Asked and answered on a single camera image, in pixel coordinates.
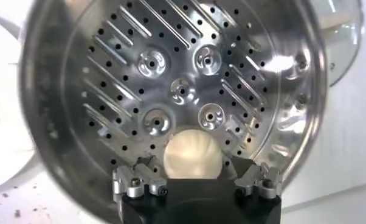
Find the white surface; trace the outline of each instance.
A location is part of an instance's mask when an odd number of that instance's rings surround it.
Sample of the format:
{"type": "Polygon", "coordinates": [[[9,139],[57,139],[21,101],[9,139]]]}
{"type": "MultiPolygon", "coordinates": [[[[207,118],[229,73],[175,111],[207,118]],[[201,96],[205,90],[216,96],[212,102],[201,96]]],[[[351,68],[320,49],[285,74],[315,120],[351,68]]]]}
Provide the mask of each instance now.
{"type": "Polygon", "coordinates": [[[0,185],[33,156],[33,143],[18,102],[16,65],[20,45],[0,26],[0,185]]]}
{"type": "Polygon", "coordinates": [[[282,224],[366,224],[366,186],[318,200],[282,215],[282,224]]]}
{"type": "Polygon", "coordinates": [[[174,135],[164,152],[164,169],[170,178],[217,179],[222,169],[222,151],[217,141],[201,130],[174,135]]]}
{"type": "Polygon", "coordinates": [[[330,88],[318,140],[297,178],[283,194],[284,206],[366,184],[366,17],[357,59],[330,88]]]}

